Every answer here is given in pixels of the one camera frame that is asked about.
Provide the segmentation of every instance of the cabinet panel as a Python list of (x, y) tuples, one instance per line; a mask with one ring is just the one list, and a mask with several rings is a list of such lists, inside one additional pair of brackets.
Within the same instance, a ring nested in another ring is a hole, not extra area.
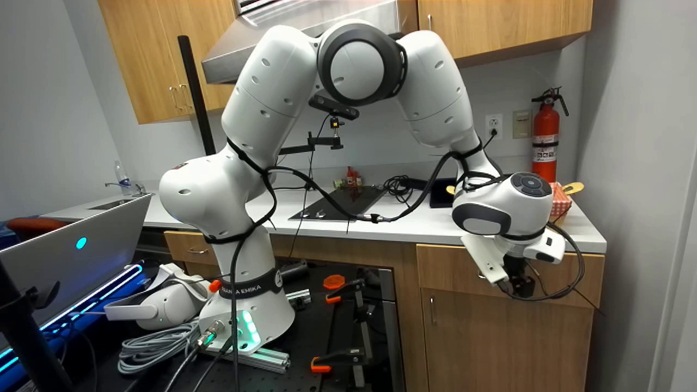
[(228, 0), (99, 0), (99, 8), (138, 122), (193, 113), (178, 35), (189, 35), (206, 108), (224, 106), (230, 86), (206, 84), (201, 58), (233, 19)]
[(524, 46), (569, 44), (591, 29), (593, 0), (420, 0), (420, 28), (436, 29), (456, 58)]
[[(583, 254), (583, 260), (586, 271), (581, 282), (576, 285), (576, 291), (554, 301), (554, 304), (599, 307), (605, 257)], [(417, 243), (415, 266), (417, 287), (505, 298), (505, 293), (501, 293), (497, 285), (490, 285), (480, 276), (476, 264), (462, 245)], [(558, 291), (574, 279), (579, 266), (574, 254), (566, 254), (561, 264), (531, 260), (530, 267), (541, 274), (546, 291)]]
[(422, 290), (429, 390), (586, 390), (593, 308)]
[(217, 266), (214, 247), (196, 231), (166, 231), (172, 259)]

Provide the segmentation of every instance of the upper cabinet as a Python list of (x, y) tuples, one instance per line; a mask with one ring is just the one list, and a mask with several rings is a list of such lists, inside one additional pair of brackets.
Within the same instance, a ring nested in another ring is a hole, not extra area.
[[(209, 84), (201, 61), (230, 26), (233, 0), (98, 0), (139, 122), (193, 115), (178, 35), (191, 39), (206, 108), (230, 84)], [(560, 48), (591, 29), (593, 0), (399, 0), (403, 29), (431, 28), (456, 58)]]
[(571, 44), (591, 29), (593, 0), (417, 0), (417, 26), (456, 58), (505, 58)]
[(99, 0), (111, 46), (138, 122), (193, 115), (178, 35), (187, 35), (206, 108), (223, 108), (228, 84), (205, 82), (201, 58), (233, 22), (230, 0)]

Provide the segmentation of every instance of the orange object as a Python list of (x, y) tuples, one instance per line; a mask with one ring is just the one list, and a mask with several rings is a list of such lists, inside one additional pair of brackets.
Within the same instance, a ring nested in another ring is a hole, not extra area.
[(343, 285), (346, 285), (343, 274), (328, 274), (328, 276), (324, 276), (324, 280), (323, 280), (323, 287), (324, 287), (327, 291), (341, 290)]
[(546, 182), (558, 180), (560, 113), (554, 108), (555, 100), (561, 102), (563, 113), (569, 115), (560, 89), (546, 89), (543, 95), (533, 98), (533, 102), (541, 102), (541, 111), (533, 123), (531, 171)]
[(327, 303), (327, 304), (337, 304), (337, 303), (341, 303), (341, 295), (328, 295), (328, 293), (327, 293), (327, 295), (324, 295), (324, 303)]
[(309, 372), (311, 374), (328, 374), (331, 372), (331, 365), (328, 364), (313, 364), (317, 356), (313, 356), (311, 360), (309, 360)]
[(209, 282), (209, 291), (220, 291), (223, 290), (223, 280), (220, 279), (214, 279), (212, 282)]
[(573, 204), (573, 198), (563, 192), (561, 182), (550, 182), (550, 200), (554, 204), (550, 204), (548, 220), (555, 222), (561, 215), (566, 215), (566, 210)]
[(7, 227), (15, 231), (19, 238), (31, 238), (66, 223), (68, 223), (66, 220), (53, 220), (53, 217), (12, 217), (7, 222)]

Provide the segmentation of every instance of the green light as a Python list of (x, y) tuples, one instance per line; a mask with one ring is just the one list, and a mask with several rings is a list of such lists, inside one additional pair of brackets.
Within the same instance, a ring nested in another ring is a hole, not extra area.
[(237, 350), (254, 352), (262, 346), (262, 335), (256, 330), (254, 318), (249, 308), (237, 310)]
[(76, 241), (73, 241), (73, 247), (76, 250), (83, 250), (87, 245), (87, 237), (79, 237)]

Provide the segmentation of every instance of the electrical cord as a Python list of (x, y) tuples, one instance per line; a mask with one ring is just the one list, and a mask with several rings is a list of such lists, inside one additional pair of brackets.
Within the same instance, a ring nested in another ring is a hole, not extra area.
[[(272, 195), (272, 206), (260, 217), (254, 220), (241, 234), (239, 234), (239, 243), (233, 252), (233, 259), (230, 259), (230, 270), (228, 270), (228, 279), (236, 280), (236, 270), (237, 270), (237, 259), (239, 259), (239, 252), (241, 252), (241, 245), (246, 243), (246, 238), (254, 232), (254, 229), (260, 229), (263, 222), (268, 222), (275, 213), (277, 213), (277, 206), (279, 206), (279, 195), (275, 192), (275, 187), (270, 185), (270, 171), (260, 168), (237, 143), (233, 143), (230, 138), (227, 138), (227, 143), (237, 152), (237, 157), (251, 166), (263, 187), (268, 189), (268, 193)], [(214, 370), (214, 365), (223, 358), (223, 355), (227, 355), (227, 350), (233, 346), (233, 368), (236, 368), (236, 390), (239, 390), (239, 370), (237, 370), (237, 301), (236, 301), (236, 290), (230, 290), (230, 335), (224, 340), (223, 348), (217, 350), (217, 355), (214, 356), (214, 360), (205, 368), (205, 372), (197, 376), (196, 385), (193, 385), (193, 392), (203, 385), (203, 380), (209, 376), (209, 372)]]
[(356, 213), (346, 210), (337, 200), (331, 198), (328, 192), (324, 192), (313, 179), (309, 179), (305, 171), (300, 171), (300, 169), (297, 169), (297, 168), (270, 166), (268, 169), (272, 169), (272, 171), (289, 171), (289, 174), (303, 179), (306, 185), (311, 185), (313, 189), (317, 189), (317, 192), (324, 195), (324, 200), (327, 200), (334, 208), (337, 208), (340, 213), (343, 213), (349, 220), (362, 220), (362, 222), (396, 222), (396, 220), (410, 215), (414, 208), (417, 208), (417, 204), (429, 195), (429, 192), (431, 192), (431, 187), (434, 187), (434, 182), (436, 182), (443, 166), (444, 166), (448, 159), (456, 159), (456, 160), (463, 162), (465, 154), (456, 152), (456, 150), (443, 154), (440, 160), (436, 162), (436, 168), (434, 168), (427, 185), (420, 189), (420, 195), (414, 200), (414, 204), (410, 204), (408, 208), (403, 208), (400, 213), (390, 215), (390, 217), (384, 217), (384, 215), (376, 215), (376, 213), (373, 213), (371, 217), (366, 217), (366, 215), (356, 215)]
[[(323, 119), (315, 137), (323, 137), (323, 131), (324, 131), (328, 117), (331, 117), (331, 115), (324, 115), (324, 119)], [(315, 148), (311, 148), (309, 160), (306, 160), (306, 174), (309, 174), (309, 179), (313, 179), (313, 152), (315, 152)], [(309, 192), (309, 187), (305, 185), (300, 210), (305, 210), (305, 206), (306, 206), (306, 192)], [(305, 222), (305, 215), (300, 213), (297, 232), (292, 234), (292, 241), (289, 241), (289, 252), (287, 252), (289, 259), (292, 259), (292, 252), (297, 250), (297, 241), (298, 241), (303, 222)]]
[(119, 374), (141, 374), (148, 368), (184, 350), (191, 335), (196, 335), (193, 321), (184, 321), (172, 329), (123, 340), (115, 368)]
[(583, 280), (583, 276), (586, 276), (586, 259), (583, 259), (583, 252), (579, 250), (579, 245), (574, 243), (574, 238), (573, 238), (561, 227), (558, 227), (555, 222), (546, 222), (546, 227), (548, 227), (550, 231), (560, 232), (560, 234), (571, 243), (571, 247), (574, 250), (574, 254), (576, 254), (576, 274), (573, 276), (573, 280), (571, 280), (569, 285), (563, 285), (563, 287), (558, 290), (558, 291), (546, 291), (545, 282), (543, 282), (541, 276), (537, 276), (541, 287), (543, 287), (543, 295), (533, 295), (533, 298), (518, 295), (518, 293), (501, 287), (501, 290), (504, 290), (509, 298), (514, 298), (514, 301), (541, 303), (541, 301), (563, 298), (563, 295), (569, 295), (571, 291), (574, 291), (576, 285), (579, 285), (579, 282)]
[(95, 348), (94, 348), (92, 340), (83, 330), (79, 330), (79, 338), (84, 341), (84, 346), (89, 350), (92, 372), (94, 372), (92, 387), (94, 387), (94, 392), (98, 392), (99, 390), (99, 368), (98, 368), (98, 360), (95, 360)]
[(384, 189), (387, 193), (392, 193), (392, 198), (396, 198), (400, 204), (408, 204), (410, 206), (410, 198), (414, 193), (414, 187), (405, 185), (410, 176), (400, 174), (400, 176), (390, 176), (385, 182), (384, 182)]
[(175, 387), (175, 382), (176, 382), (176, 379), (180, 376), (183, 368), (184, 368), (189, 360), (193, 360), (196, 355), (197, 355), (197, 350), (191, 350), (189, 355), (184, 355), (184, 358), (176, 365), (175, 374), (170, 376), (170, 382), (167, 382), (166, 392), (170, 392), (170, 390)]

